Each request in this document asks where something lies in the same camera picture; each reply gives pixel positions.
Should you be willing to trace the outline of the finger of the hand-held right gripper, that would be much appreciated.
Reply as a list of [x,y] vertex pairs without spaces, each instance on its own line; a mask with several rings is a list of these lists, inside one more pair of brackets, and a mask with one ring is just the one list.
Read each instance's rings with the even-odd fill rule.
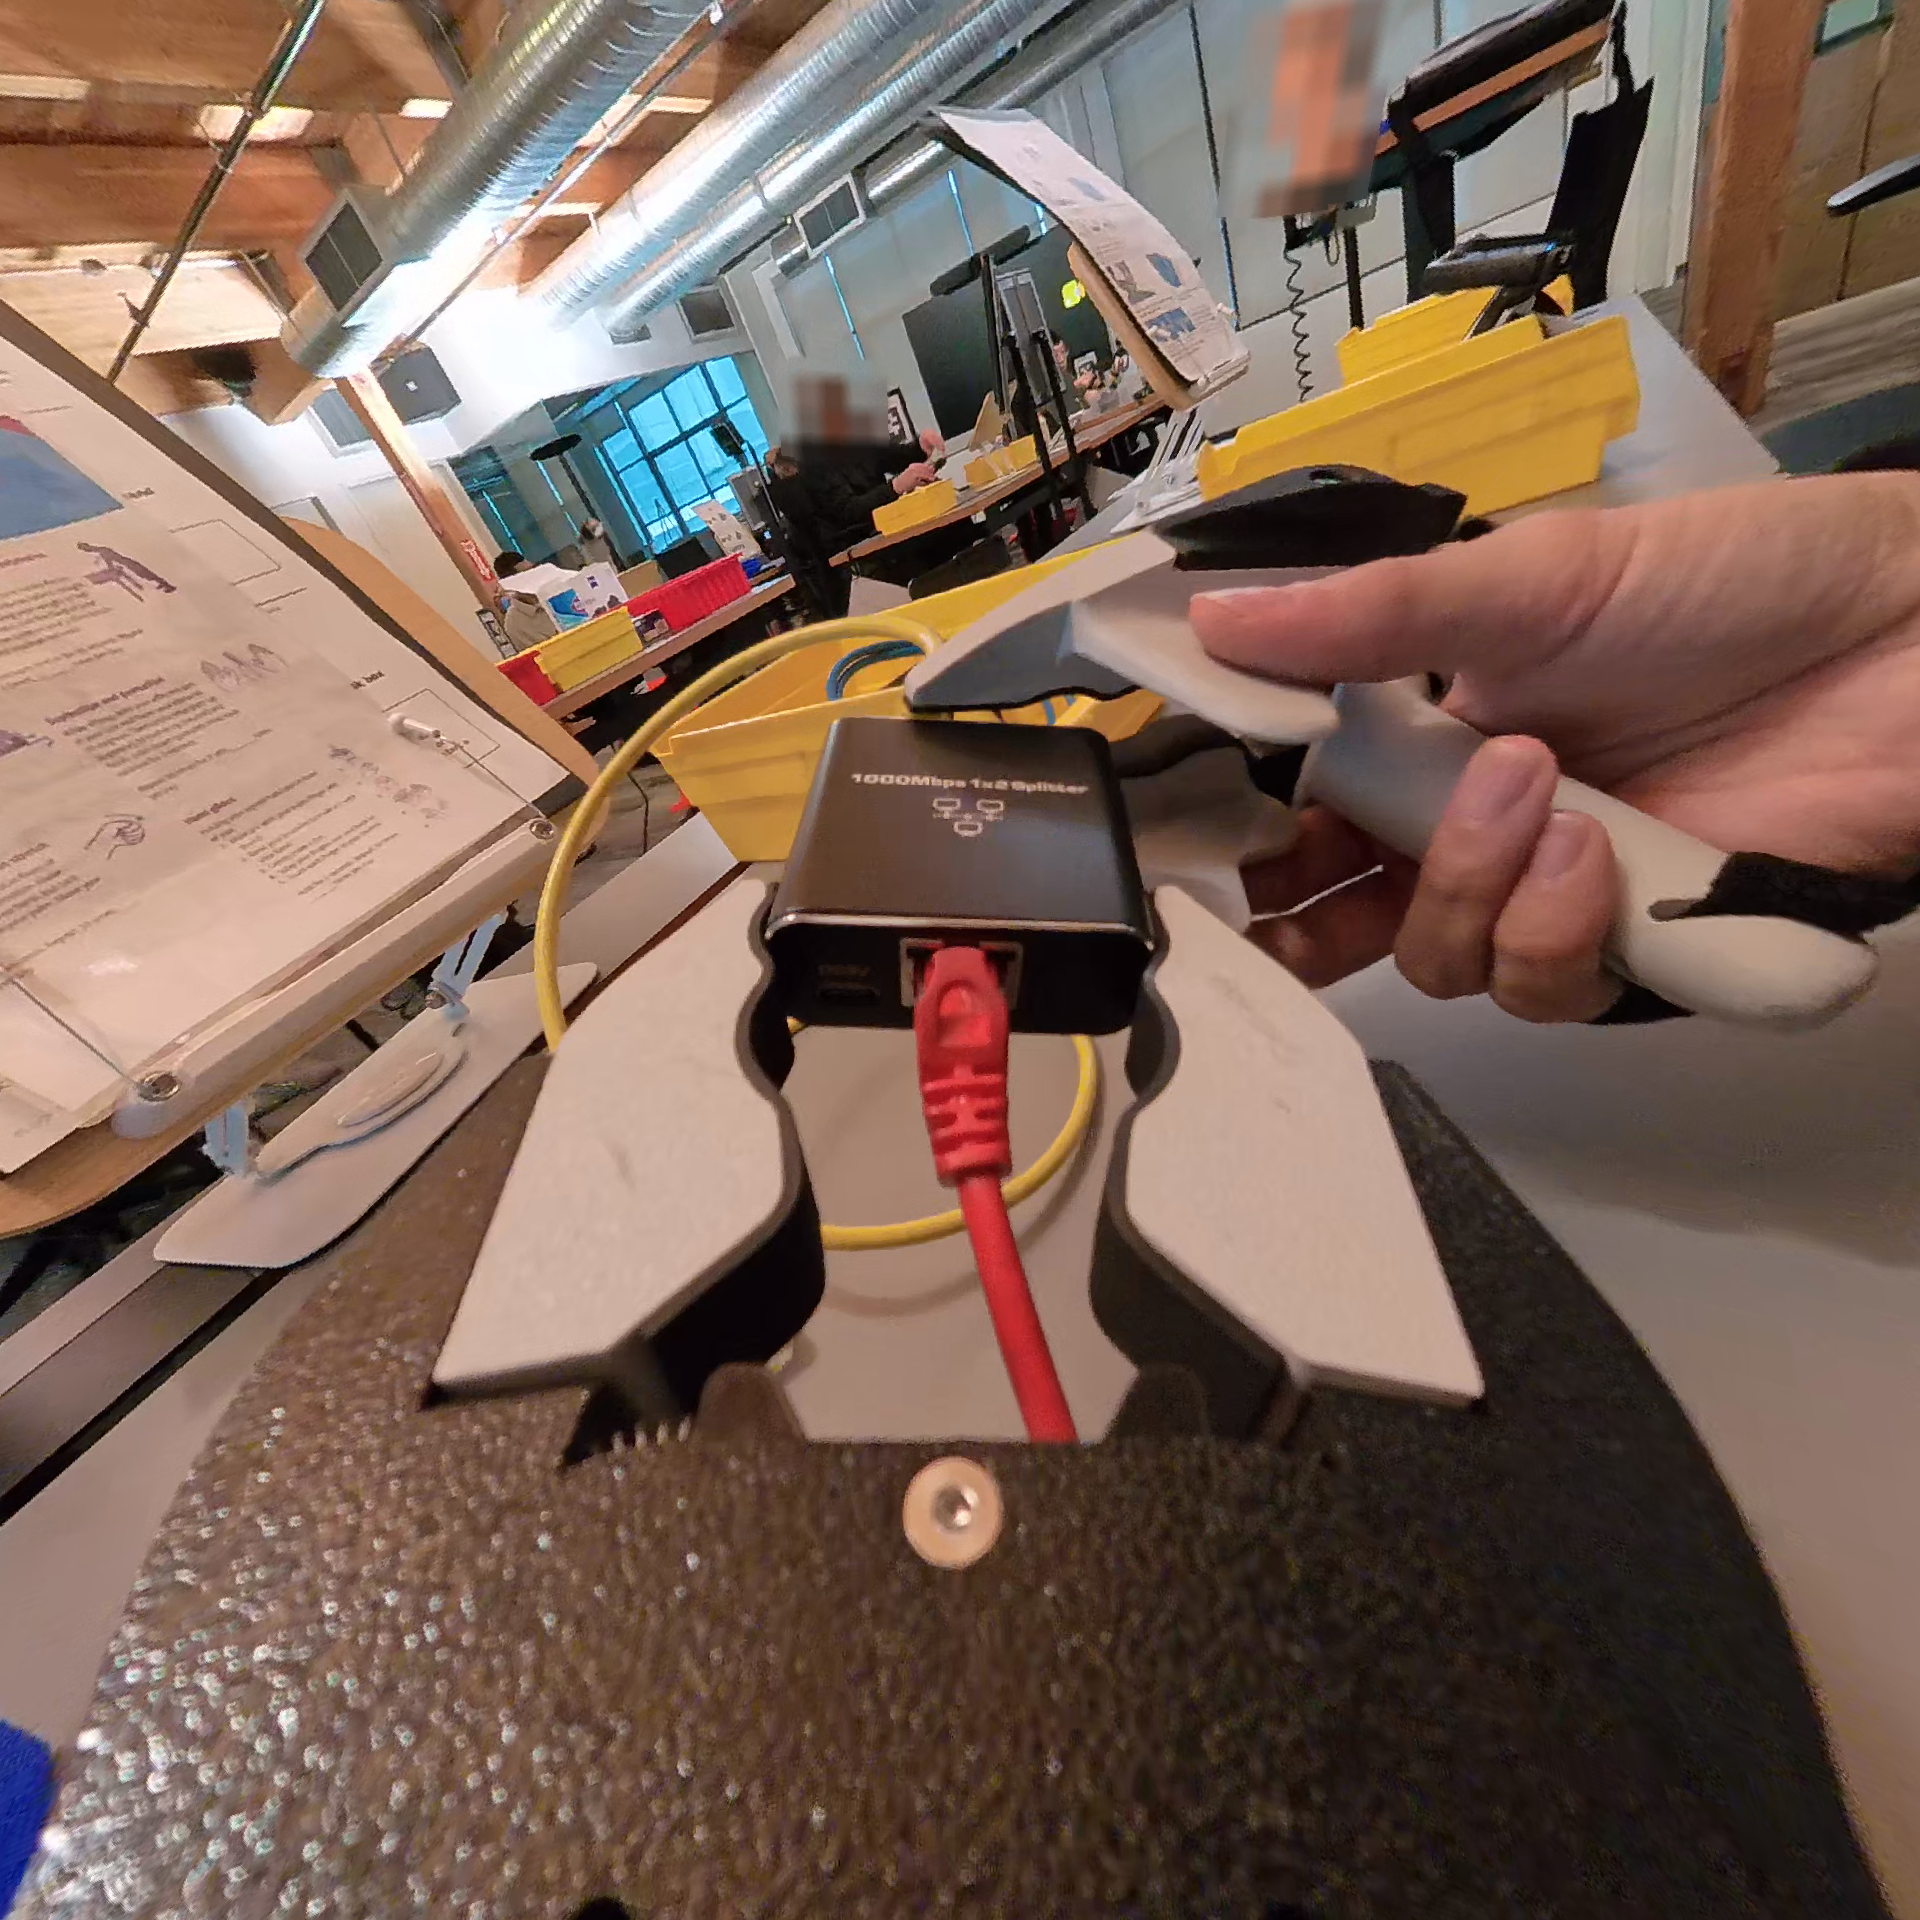
[[1126,781],[1128,821],[1148,893],[1184,892],[1234,932],[1255,920],[1241,871],[1294,850],[1299,813],[1258,791],[1236,751],[1182,760]]
[[913,714],[1020,709],[1063,692],[1100,699],[1148,688],[1203,709],[1194,593],[1177,551],[1152,532],[1083,549],[970,623],[904,681]]

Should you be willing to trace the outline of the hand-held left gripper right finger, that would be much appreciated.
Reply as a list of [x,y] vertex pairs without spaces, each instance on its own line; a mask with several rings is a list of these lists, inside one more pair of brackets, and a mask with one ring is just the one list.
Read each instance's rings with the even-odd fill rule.
[[1154,893],[1094,1251],[1094,1315],[1201,1408],[1314,1387],[1465,1408],[1482,1365],[1371,1065],[1289,972]]

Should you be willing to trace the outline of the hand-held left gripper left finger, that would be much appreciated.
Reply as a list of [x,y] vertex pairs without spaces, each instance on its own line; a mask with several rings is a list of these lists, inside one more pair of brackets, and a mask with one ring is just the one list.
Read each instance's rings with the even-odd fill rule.
[[480,1402],[583,1385],[695,1410],[826,1296],[795,1063],[744,877],[628,965],[551,1056],[432,1385]]

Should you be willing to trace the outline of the black network splitter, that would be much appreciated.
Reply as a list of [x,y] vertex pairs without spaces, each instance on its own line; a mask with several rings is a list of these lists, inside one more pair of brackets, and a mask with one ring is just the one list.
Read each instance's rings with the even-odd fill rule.
[[1156,929],[1111,743],[835,722],[761,945],[803,1025],[908,1029],[931,955],[964,945],[991,955],[1015,1034],[1126,1032]]

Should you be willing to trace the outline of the blue plastic bin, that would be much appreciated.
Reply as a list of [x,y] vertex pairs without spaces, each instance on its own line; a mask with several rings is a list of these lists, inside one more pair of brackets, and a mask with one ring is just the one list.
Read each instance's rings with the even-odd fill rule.
[[32,1861],[56,1796],[56,1752],[2,1721],[2,1876],[16,1882]]

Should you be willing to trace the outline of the black standing desk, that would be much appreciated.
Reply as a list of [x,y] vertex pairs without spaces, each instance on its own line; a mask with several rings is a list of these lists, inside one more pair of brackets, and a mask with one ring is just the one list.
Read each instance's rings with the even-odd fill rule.
[[1383,109],[1370,189],[1399,189],[1408,299],[1458,241],[1457,167],[1595,69],[1615,2],[1538,2],[1451,39]]

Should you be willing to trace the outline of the large yellow plastic bin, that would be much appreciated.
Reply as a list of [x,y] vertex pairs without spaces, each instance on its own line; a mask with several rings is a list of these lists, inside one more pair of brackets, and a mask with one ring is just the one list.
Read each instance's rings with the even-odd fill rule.
[[1559,274],[1527,303],[1521,291],[1476,287],[1403,305],[1336,343],[1343,380],[1352,386],[1378,378],[1510,323],[1561,321],[1572,311],[1572,292],[1571,274]]
[[1252,421],[1196,458],[1203,498],[1284,472],[1352,467],[1492,516],[1584,489],[1642,415],[1624,317],[1521,321]]

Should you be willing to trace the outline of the large black screen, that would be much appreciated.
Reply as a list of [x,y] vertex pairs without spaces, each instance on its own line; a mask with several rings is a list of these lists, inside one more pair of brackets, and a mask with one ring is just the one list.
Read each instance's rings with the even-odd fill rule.
[[1051,380],[1070,397],[1080,371],[1113,362],[1113,336],[1072,274],[1068,247],[1068,232],[1049,228],[1020,251],[998,258],[1000,343],[991,340],[983,280],[976,274],[961,283],[948,272],[926,303],[904,315],[934,419],[951,441],[972,433],[991,393],[1003,400],[1012,391],[1006,346],[1020,347],[1032,388],[1044,408],[1051,403]]

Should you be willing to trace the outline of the wooden document stand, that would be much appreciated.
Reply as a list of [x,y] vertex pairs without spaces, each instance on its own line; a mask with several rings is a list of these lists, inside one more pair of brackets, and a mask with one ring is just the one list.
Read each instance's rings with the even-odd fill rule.
[[944,107],[929,128],[1068,232],[1074,277],[1169,408],[1188,409],[1249,371],[1249,349],[1184,244],[1033,112]]

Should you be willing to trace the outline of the instruction sheet on wooden stand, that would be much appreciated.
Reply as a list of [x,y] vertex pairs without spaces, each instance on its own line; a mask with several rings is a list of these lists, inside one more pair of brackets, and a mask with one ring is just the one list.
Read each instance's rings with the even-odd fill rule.
[[280,522],[407,641],[563,761],[575,797],[535,821],[535,853],[526,867],[505,877],[487,899],[490,913],[455,939],[406,951],[406,965],[378,973],[376,986],[363,979],[331,996],[306,995],[302,1011],[258,1035],[228,1076],[200,1089],[203,1100],[193,1111],[164,1114],[160,1100],[175,1087],[158,1080],[140,1090],[131,1116],[92,1124],[30,1165],[4,1172],[7,1237],[79,1215],[170,1147],[201,1136],[220,1180],[160,1229],[155,1258],[297,1265],[371,1212],[542,1039],[535,980],[519,973],[482,979],[482,967],[513,901],[545,875],[558,817],[593,779],[588,755],[382,565],[326,529]]

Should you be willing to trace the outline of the red plastic bin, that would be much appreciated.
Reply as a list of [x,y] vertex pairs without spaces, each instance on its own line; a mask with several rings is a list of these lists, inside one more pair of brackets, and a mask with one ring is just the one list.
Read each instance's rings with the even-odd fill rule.
[[738,559],[721,559],[679,577],[665,577],[626,602],[639,625],[665,625],[673,633],[721,616],[753,593],[753,579]]

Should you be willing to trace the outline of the printed instruction sheet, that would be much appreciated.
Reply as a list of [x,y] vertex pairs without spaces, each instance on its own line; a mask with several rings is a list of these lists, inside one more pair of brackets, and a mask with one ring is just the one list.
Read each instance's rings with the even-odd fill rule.
[[563,761],[34,325],[2,354],[4,1172],[455,939]]

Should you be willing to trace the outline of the silver air duct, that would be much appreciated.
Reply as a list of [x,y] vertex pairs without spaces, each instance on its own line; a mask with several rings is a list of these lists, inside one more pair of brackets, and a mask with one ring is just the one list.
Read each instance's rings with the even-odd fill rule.
[[929,114],[1025,105],[1169,4],[830,4],[532,283],[537,313],[628,340],[721,282]]
[[372,371],[473,287],[513,291],[595,237],[818,2],[510,4],[395,184],[345,186],[300,247],[280,343],[311,378]]

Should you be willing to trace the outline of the wooden support post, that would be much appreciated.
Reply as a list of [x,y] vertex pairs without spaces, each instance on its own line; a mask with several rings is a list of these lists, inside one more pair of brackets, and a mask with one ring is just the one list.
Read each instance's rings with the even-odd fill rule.
[[1761,409],[1770,378],[1793,147],[1819,16],[1819,2],[1734,2],[1726,12],[1688,261],[1686,346],[1739,416]]

